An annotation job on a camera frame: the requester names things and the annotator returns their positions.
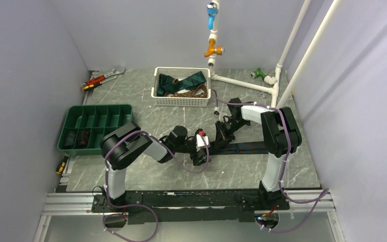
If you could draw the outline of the green striped tie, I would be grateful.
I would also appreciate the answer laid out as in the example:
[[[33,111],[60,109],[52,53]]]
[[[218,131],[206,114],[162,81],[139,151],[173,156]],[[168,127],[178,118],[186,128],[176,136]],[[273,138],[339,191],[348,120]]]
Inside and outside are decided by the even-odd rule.
[[[160,74],[158,77],[157,96],[165,97],[167,93],[183,93],[193,90],[200,84],[206,84],[206,77],[202,72],[196,72],[185,79],[179,80],[172,76]]]

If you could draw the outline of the white pvc pipe frame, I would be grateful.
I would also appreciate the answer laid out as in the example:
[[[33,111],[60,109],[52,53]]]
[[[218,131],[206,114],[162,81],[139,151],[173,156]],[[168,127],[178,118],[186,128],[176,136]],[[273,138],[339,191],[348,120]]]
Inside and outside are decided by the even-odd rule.
[[[219,1],[211,1],[211,2],[215,2],[218,4],[218,12],[219,12],[220,8],[221,8],[220,2]],[[281,54],[281,57],[279,58],[279,61],[277,62],[276,66],[275,66],[275,79],[276,79],[276,81],[275,81],[275,83],[273,83],[272,87],[268,88],[266,86],[260,86],[260,85],[256,85],[256,84],[252,84],[252,83],[248,83],[248,82],[243,82],[243,81],[239,81],[236,79],[231,79],[231,78],[227,78],[227,77],[223,77],[223,76],[219,76],[219,75],[215,74],[216,57],[218,56],[216,54],[213,54],[212,56],[207,57],[211,79],[216,80],[216,81],[229,83],[232,85],[237,85],[237,86],[249,88],[252,90],[261,91],[264,93],[268,93],[271,95],[271,107],[276,107],[277,106],[277,98],[279,96],[279,81],[280,81],[280,74],[282,71],[282,67],[283,67],[284,61],[286,59],[286,56],[287,56],[287,54],[292,46],[294,38],[299,30],[299,27],[304,19],[304,16],[309,8],[310,3],[311,3],[311,1],[304,1],[302,4],[302,7],[301,7],[299,14],[296,18],[296,21],[292,27],[292,30],[291,30],[290,35],[288,37],[288,40],[285,44],[285,47],[284,47],[283,52]],[[215,18],[214,28],[212,30],[210,30],[209,39],[214,38],[217,40],[217,37],[218,37],[218,14],[216,15],[216,18]]]

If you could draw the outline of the yellow black screwdriver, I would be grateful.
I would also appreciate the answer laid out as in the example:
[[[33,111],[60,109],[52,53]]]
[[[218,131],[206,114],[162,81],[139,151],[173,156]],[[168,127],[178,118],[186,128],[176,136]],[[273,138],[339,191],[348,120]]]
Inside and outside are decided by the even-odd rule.
[[[69,161],[69,156],[65,155],[63,157],[63,159],[61,160],[61,162],[58,164],[57,168],[56,168],[56,174],[62,174],[63,171],[65,170],[66,166],[67,166],[67,163]]]

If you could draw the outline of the dark rolled tie in tray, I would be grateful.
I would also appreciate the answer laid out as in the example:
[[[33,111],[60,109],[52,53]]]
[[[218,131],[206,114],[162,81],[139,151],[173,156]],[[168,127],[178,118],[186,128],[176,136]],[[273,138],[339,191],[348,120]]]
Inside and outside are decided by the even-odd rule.
[[[63,149],[72,149],[75,145],[77,132],[74,130],[69,130],[66,133],[66,136],[63,140],[62,148]]]

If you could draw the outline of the blue valve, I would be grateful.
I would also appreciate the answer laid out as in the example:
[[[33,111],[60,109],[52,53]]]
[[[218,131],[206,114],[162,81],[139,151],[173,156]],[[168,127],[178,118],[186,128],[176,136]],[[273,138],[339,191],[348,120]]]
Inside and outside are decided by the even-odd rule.
[[[216,15],[218,14],[218,4],[215,2],[208,3],[207,14],[208,14],[208,29],[212,30],[214,28]]]

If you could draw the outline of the red handled adjustable wrench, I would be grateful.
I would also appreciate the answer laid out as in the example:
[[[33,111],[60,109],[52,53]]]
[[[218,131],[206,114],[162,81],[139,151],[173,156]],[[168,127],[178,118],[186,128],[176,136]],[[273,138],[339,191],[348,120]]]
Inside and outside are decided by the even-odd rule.
[[[116,78],[116,77],[118,77],[118,76],[123,75],[125,72],[126,72],[126,69],[125,69],[125,68],[122,68],[122,69],[113,69],[111,72],[108,72],[108,73],[106,73],[106,74],[97,76],[97,77],[92,78],[92,79],[90,79],[89,81],[83,83],[83,84],[81,85],[82,90],[83,90],[84,92],[85,92],[85,91],[89,91],[89,90],[93,90],[93,89],[95,89],[96,87],[101,86],[103,83],[105,83],[105,82],[107,82],[107,81],[110,81],[112,78]]]

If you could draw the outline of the green compartment tray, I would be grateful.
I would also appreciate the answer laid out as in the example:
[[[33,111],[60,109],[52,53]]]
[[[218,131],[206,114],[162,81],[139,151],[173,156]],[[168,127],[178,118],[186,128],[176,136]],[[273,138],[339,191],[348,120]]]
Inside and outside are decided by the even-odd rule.
[[[64,119],[57,148],[69,156],[100,155],[100,142],[104,136],[134,120],[130,104],[76,105],[68,109]],[[62,144],[67,131],[91,130],[88,146],[77,149],[63,149]]]

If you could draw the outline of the aluminium rail frame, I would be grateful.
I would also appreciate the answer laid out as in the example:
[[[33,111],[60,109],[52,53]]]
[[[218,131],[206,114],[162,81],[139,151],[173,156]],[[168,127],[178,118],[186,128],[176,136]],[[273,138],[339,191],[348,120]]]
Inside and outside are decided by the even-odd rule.
[[[164,122],[164,113],[173,112],[176,120],[193,131],[198,123],[213,129],[211,98],[206,107],[159,106],[151,97],[153,72],[151,70],[129,71],[109,86],[96,90],[88,98],[89,104],[128,103],[133,106],[135,119],[144,128],[156,135],[163,135],[171,127]],[[288,168],[288,197],[273,206],[262,207],[256,202],[259,179],[265,173],[267,155],[248,154],[246,164],[239,163],[244,156],[219,155],[215,164],[202,174],[191,174],[176,164],[160,166],[149,158],[142,157],[127,174],[130,202],[141,202],[154,210],[154,214],[143,208],[128,210],[129,224],[153,222],[155,217],[162,222],[237,220],[252,221],[252,216],[269,213],[270,216],[290,215],[290,226],[313,210],[317,215],[326,215],[330,221],[331,239],[343,241],[343,234],[336,217],[336,208],[330,194],[318,202],[314,199],[321,193],[316,172],[306,142],[293,157],[295,164],[305,169]],[[98,187],[104,180],[99,169],[103,161],[98,156],[77,156],[70,160],[65,184],[56,193],[47,196],[42,211],[42,225],[46,226],[55,216],[107,216],[112,209],[107,205]]]

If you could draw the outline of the white plastic basket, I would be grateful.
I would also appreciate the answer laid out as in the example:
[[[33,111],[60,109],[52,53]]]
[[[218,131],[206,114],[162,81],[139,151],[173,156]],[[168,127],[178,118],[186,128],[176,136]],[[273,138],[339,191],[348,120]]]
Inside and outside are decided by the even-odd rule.
[[[151,96],[159,106],[206,107],[210,79],[207,68],[156,67]]]

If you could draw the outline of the navy brown striped tie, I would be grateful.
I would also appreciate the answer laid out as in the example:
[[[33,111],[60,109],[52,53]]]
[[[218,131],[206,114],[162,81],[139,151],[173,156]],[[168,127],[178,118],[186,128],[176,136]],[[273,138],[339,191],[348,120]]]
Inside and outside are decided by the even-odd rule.
[[[221,147],[212,144],[209,148],[209,154],[213,155],[237,155],[237,154],[268,154],[268,149],[264,142],[243,142],[230,143]]]

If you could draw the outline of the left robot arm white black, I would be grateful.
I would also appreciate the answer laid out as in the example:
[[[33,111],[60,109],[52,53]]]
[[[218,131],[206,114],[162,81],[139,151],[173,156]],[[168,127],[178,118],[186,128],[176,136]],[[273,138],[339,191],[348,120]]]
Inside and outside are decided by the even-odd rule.
[[[174,159],[176,153],[188,153],[194,165],[208,164],[212,144],[202,129],[190,137],[185,127],[175,126],[169,135],[157,139],[131,122],[105,136],[100,148],[105,161],[104,204],[117,212],[126,204],[127,168],[140,155],[165,163]]]

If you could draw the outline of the maroon rolled tie in tray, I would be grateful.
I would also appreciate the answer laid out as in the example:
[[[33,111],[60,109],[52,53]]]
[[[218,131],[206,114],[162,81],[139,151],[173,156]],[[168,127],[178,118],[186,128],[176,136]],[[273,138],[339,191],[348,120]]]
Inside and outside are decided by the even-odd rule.
[[[83,149],[88,146],[91,130],[80,130],[77,135],[75,147],[77,149]]]

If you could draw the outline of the orange valve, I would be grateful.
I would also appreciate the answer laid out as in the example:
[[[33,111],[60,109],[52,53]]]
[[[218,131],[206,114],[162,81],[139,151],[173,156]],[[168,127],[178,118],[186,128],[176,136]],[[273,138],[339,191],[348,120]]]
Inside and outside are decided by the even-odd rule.
[[[210,57],[213,54],[223,55],[223,53],[224,53],[224,47],[217,46],[216,39],[210,38],[209,39],[209,46],[208,46],[207,51],[204,53],[204,57]]]

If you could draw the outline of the green valve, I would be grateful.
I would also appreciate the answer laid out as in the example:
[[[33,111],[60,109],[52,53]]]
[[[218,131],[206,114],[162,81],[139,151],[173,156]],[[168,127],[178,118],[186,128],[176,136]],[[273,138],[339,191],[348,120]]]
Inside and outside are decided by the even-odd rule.
[[[257,68],[256,70],[250,73],[252,79],[262,78],[264,80],[267,75],[268,74],[264,73],[261,68]]]

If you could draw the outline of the brown patterned tie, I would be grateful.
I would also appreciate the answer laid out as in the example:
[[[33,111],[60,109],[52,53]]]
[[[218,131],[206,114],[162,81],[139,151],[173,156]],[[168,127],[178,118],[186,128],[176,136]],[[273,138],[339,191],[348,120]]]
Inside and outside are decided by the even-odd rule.
[[[175,98],[206,98],[208,97],[208,90],[205,84],[200,84],[195,87],[193,90],[188,90],[183,93],[167,93],[165,97],[175,97]]]

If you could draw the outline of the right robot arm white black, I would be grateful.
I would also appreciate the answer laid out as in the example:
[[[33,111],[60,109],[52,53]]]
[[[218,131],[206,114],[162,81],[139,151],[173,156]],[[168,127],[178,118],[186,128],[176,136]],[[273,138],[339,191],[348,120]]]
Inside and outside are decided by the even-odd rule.
[[[291,154],[302,144],[300,130],[289,107],[274,108],[256,102],[242,103],[239,98],[226,102],[232,114],[232,124],[223,134],[233,134],[242,125],[254,122],[262,126],[264,146],[268,151],[266,172],[259,185],[257,202],[263,209],[270,209],[284,193],[284,173]]]

